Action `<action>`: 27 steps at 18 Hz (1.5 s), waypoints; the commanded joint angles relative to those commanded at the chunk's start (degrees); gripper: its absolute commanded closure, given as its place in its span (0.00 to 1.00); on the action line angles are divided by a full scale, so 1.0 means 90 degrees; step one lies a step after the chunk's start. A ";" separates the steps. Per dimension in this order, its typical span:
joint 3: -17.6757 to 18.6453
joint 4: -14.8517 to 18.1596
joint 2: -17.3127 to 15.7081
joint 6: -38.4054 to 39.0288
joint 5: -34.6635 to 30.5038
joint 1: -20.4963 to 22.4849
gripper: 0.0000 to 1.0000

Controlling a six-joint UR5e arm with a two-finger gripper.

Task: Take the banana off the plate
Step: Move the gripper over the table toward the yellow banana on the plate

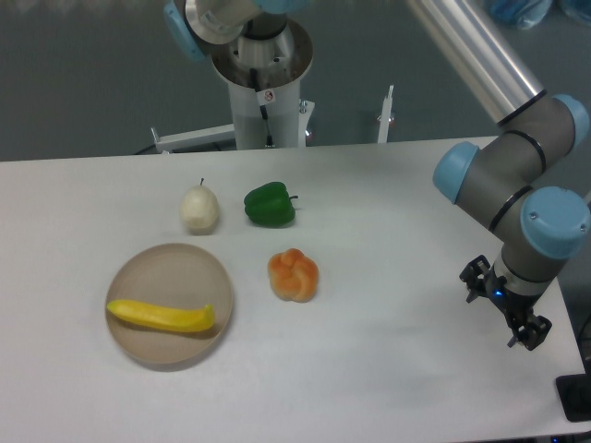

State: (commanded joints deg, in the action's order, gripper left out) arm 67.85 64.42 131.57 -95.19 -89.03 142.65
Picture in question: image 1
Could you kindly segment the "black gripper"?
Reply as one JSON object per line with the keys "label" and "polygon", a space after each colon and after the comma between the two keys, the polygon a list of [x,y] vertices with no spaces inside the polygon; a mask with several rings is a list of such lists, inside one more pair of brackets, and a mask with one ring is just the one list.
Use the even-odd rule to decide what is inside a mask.
{"label": "black gripper", "polygon": [[545,317],[533,315],[539,299],[539,285],[517,277],[504,262],[494,262],[490,268],[485,256],[480,255],[466,264],[459,275],[467,290],[466,302],[478,297],[488,299],[502,312],[512,337],[507,346],[520,344],[534,351],[547,338],[552,323]]}

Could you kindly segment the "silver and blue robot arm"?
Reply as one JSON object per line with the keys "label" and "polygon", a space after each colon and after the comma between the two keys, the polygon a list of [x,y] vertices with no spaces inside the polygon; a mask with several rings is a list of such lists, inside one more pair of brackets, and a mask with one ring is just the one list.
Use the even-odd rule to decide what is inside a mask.
{"label": "silver and blue robot arm", "polygon": [[[501,129],[486,147],[453,146],[433,184],[502,241],[494,261],[477,257],[461,273],[470,299],[504,315],[512,343],[535,349],[551,324],[534,306],[590,231],[590,209],[574,192],[534,188],[586,137],[590,118],[567,95],[550,97],[472,1],[414,1],[411,9]],[[230,92],[242,150],[306,143],[300,79],[312,60],[308,34],[289,14],[299,1],[168,1],[165,23],[192,60],[211,59]]]}

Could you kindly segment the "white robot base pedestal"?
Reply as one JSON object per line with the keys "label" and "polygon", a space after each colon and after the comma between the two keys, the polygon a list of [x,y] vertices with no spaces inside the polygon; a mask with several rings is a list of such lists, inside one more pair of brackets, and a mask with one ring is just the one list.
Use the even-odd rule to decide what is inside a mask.
{"label": "white robot base pedestal", "polygon": [[288,19],[267,40],[241,35],[212,57],[226,83],[238,150],[294,148],[305,135],[300,123],[300,82],[311,68],[308,33]]}

